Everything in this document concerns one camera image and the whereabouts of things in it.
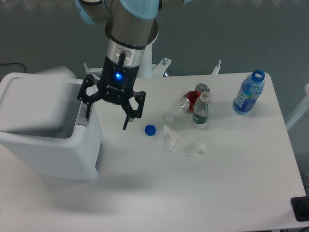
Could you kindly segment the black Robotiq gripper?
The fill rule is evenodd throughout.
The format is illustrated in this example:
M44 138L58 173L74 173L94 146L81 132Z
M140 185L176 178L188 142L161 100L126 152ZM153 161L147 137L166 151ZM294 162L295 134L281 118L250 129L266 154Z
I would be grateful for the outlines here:
M89 119L92 104L101 99L121 105L126 114L123 130L126 130L129 122L142 117L146 92L133 90L139 67L126 66L125 58L126 55L120 55L118 61L114 62L106 57L99 81L90 73L83 79L77 99L87 105L86 119ZM89 96L87 89L92 86L97 86L98 91ZM136 103L135 109L130 99Z

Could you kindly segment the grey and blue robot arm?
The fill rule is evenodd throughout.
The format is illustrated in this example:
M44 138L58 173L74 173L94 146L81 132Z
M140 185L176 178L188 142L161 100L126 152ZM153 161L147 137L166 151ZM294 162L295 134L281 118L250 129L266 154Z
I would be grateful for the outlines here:
M146 93L133 90L145 48L158 11L186 4L185 0L77 0L75 5L88 24L112 20L100 78L86 72L77 99L87 105L104 100L120 105L126 113L123 125L141 118Z

